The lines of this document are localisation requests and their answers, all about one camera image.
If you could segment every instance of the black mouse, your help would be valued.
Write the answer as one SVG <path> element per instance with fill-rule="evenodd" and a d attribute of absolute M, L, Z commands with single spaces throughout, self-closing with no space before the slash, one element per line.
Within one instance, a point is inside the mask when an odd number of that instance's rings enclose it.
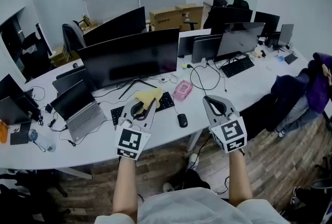
<path fill-rule="evenodd" d="M 188 126 L 188 121 L 185 114 L 179 114 L 177 118 L 178 118 L 178 124 L 180 125 L 181 128 Z"/>

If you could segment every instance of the wooden floor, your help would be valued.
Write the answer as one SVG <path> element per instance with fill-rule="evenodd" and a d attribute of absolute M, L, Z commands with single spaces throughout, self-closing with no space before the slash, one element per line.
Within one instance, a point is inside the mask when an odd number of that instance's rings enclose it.
<path fill-rule="evenodd" d="M 202 136 L 193 152 L 208 138 Z M 168 145 L 145 151 L 137 162 L 139 193 L 148 198 L 162 192 L 162 185 L 185 164 L 191 154 L 186 152 L 188 137 Z M 255 198 L 267 199 L 280 211 L 287 207 L 294 186 L 309 186 L 319 177 L 314 168 L 322 157 L 332 151 L 332 135 L 319 118 L 304 129 L 278 138 L 275 133 L 263 131 L 245 147 L 246 168 Z M 226 190 L 225 178 L 229 175 L 229 159 L 211 138 L 199 155 L 198 173 L 211 189 Z M 62 197 L 50 189 L 60 210 L 69 208 L 67 222 L 93 223 L 99 215 L 109 215 L 117 176 L 117 161 L 91 166 L 92 180 L 73 178 L 61 182 L 68 193 Z"/>

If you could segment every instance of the white desk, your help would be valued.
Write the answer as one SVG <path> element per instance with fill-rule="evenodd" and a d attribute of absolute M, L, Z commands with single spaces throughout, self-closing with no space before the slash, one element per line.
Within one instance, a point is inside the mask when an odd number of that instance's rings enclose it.
<path fill-rule="evenodd" d="M 287 65 L 286 62 L 280 62 L 274 57 L 276 52 L 268 54 L 266 60 L 261 61 L 255 59 L 255 66 L 238 74 L 231 78 L 226 78 L 226 89 L 224 91 L 224 80 L 220 79 L 218 86 L 211 91 L 206 93 L 219 95 L 232 101 L 238 111 L 241 111 L 253 103 L 257 102 L 262 96 L 270 92 L 270 89 L 275 81 L 277 75 L 297 75 L 300 70 L 307 66 L 308 61 L 298 52 L 299 57 L 291 65 Z M 281 55 L 286 56 L 288 53 L 280 52 Z M 191 69 L 182 69 L 184 61 L 190 61 L 188 57 L 184 59 L 178 59 L 177 71 L 174 74 L 178 78 L 178 83 L 182 80 L 190 81 L 189 76 Z M 56 98 L 57 92 L 52 85 L 52 82 L 56 79 L 56 76 L 72 69 L 73 64 L 77 63 L 82 65 L 81 60 L 69 63 L 61 66 L 55 70 L 52 70 L 33 81 L 30 81 L 25 85 L 25 89 L 29 89 L 32 86 L 43 87 L 46 91 L 45 98 L 38 102 L 39 107 L 46 106 L 53 99 Z M 211 68 L 198 68 L 202 83 L 206 89 L 215 86 L 218 75 Z M 163 74 L 163 77 L 170 76 L 171 74 Z M 176 84 L 170 81 L 164 84 L 159 84 L 157 80 L 144 79 L 144 81 L 162 87 L 164 91 L 168 91 L 172 94 L 175 90 Z M 192 81 L 196 86 L 200 86 L 199 80 L 195 72 L 192 74 Z M 94 92 L 94 96 L 102 95 L 107 93 L 109 90 L 115 87 L 109 87 L 106 89 Z M 126 100 L 129 95 L 134 93 L 135 90 L 145 91 L 149 90 L 150 87 L 137 83 L 130 89 L 121 99 Z M 118 102 L 118 98 L 123 93 L 125 88 L 114 91 L 104 97 L 96 99 L 98 102 L 108 101 L 111 103 Z M 40 88 L 34 88 L 35 99 L 39 100 L 43 97 L 44 92 Z M 188 127 L 180 128 L 177 120 L 177 113 L 174 108 L 169 108 L 160 111 L 155 114 L 154 121 L 151 127 L 152 136 L 147 143 L 145 149 L 154 148 L 160 145 L 167 144 L 168 142 L 177 140 L 187 135 L 192 135 L 189 140 L 187 147 L 188 151 L 192 150 L 196 141 L 198 140 L 201 131 L 210 125 L 208 117 L 206 115 L 202 99 L 204 97 L 203 90 L 193 88 L 190 95 L 183 101 L 175 101 L 175 107 L 178 113 L 185 113 L 188 119 Z M 103 109 L 106 117 L 111 119 L 110 110 L 116 107 L 125 105 L 126 102 L 119 102 L 115 105 L 109 103 L 101 103 L 100 106 Z M 44 126 L 39 126 L 35 121 L 32 123 L 31 128 L 36 129 L 42 135 L 52 138 L 57 146 L 55 152 L 41 152 L 39 148 L 32 143 L 25 145 L 10 145 L 8 138 L 6 144 L 0 144 L 0 167 L 11 168 L 11 169 L 30 169 L 30 170 L 41 170 L 41 169 L 58 169 L 63 172 L 67 172 L 76 176 L 91 178 L 91 175 L 83 174 L 78 171 L 72 170 L 68 167 L 79 166 L 83 164 L 90 164 L 95 162 L 101 162 L 117 157 L 115 149 L 115 129 L 112 121 L 108 121 L 102 124 L 98 132 L 89 134 L 82 141 L 81 144 L 73 147 L 67 141 L 59 140 L 59 132 L 52 132 L 47 124 L 52 120 L 53 114 L 45 113 L 45 108 L 42 109 L 42 115 L 44 117 Z M 57 122 L 54 124 L 53 129 L 60 130 L 64 127 L 65 122 L 59 116 Z M 10 127 L 9 134 L 17 126 Z M 61 133 L 62 139 L 71 139 L 68 130 Z"/>

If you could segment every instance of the purple jacket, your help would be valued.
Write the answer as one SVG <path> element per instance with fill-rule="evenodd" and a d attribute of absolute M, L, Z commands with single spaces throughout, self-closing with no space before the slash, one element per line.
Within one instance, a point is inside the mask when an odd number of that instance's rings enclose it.
<path fill-rule="evenodd" d="M 310 84 L 306 96 L 309 107 L 321 114 L 331 98 L 331 87 L 328 79 L 323 75 L 322 64 L 332 70 L 332 56 L 316 52 L 313 54 L 314 61 L 310 61 L 308 69 L 311 71 Z"/>

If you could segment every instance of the sneaker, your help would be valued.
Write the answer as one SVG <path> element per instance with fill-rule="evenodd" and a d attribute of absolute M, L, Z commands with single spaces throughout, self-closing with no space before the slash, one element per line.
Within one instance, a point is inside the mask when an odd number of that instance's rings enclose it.
<path fill-rule="evenodd" d="M 162 186 L 162 191 L 164 193 L 168 193 L 174 191 L 174 188 L 170 183 L 164 183 L 164 185 Z"/>
<path fill-rule="evenodd" d="M 295 202 L 296 202 L 296 190 L 297 190 L 298 188 L 300 188 L 300 187 L 295 187 L 295 188 L 293 189 L 293 196 L 292 196 L 292 199 L 290 200 L 290 204 L 291 204 L 291 205 L 295 205 Z"/>
<path fill-rule="evenodd" d="M 284 130 L 281 130 L 279 133 L 278 133 L 278 137 L 284 137 L 286 135 L 285 131 Z"/>
<path fill-rule="evenodd" d="M 197 154 L 191 154 L 188 160 L 187 170 L 196 170 L 198 166 L 199 158 Z"/>

